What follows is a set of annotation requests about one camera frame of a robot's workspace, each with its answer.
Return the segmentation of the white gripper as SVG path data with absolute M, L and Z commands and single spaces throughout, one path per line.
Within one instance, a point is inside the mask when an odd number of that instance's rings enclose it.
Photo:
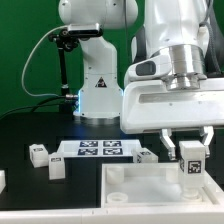
M 196 90 L 168 91 L 161 80 L 138 81 L 124 91 L 120 118 L 126 134 L 160 131 L 170 160 L 176 159 L 173 130 L 200 128 L 205 156 L 210 156 L 213 127 L 224 126 L 224 78 L 202 80 Z

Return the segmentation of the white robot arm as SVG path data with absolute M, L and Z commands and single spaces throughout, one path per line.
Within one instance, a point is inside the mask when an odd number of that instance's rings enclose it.
M 214 0 L 60 0 L 68 37 L 84 53 L 80 115 L 88 120 L 117 116 L 128 134 L 157 132 L 175 158 L 185 149 L 175 131 L 198 130 L 208 154 L 213 129 L 224 125 L 224 36 Z M 132 62 L 123 91 L 116 81 L 116 51 L 102 32 L 144 23 L 131 43 Z

